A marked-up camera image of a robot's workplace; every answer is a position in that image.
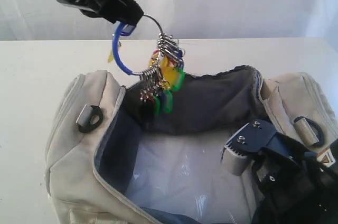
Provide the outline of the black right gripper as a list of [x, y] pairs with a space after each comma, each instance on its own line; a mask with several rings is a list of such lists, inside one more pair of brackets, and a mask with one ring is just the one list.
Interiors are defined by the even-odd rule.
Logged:
[[337, 172], [309, 153], [279, 160], [260, 154], [251, 172], [263, 194], [252, 223], [337, 223]]

